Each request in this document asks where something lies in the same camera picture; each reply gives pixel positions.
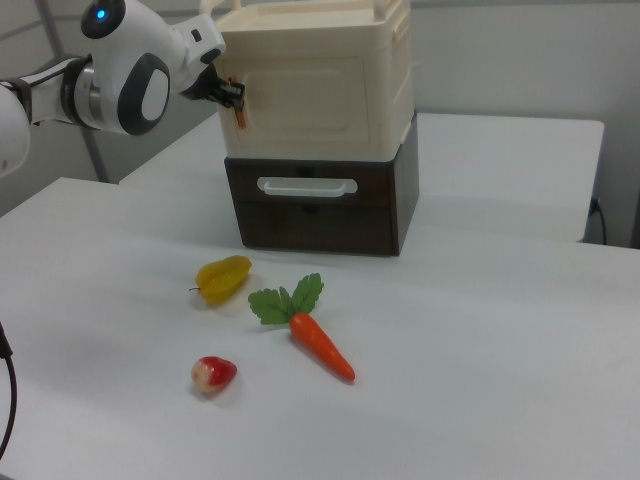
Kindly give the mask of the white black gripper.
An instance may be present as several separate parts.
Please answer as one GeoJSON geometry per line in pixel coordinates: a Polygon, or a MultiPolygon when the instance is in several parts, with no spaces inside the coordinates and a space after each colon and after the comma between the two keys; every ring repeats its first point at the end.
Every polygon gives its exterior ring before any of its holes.
{"type": "Polygon", "coordinates": [[[225,108],[244,107],[245,85],[219,78],[213,61],[226,49],[208,14],[169,26],[170,88],[191,100],[206,99],[225,108]]]}

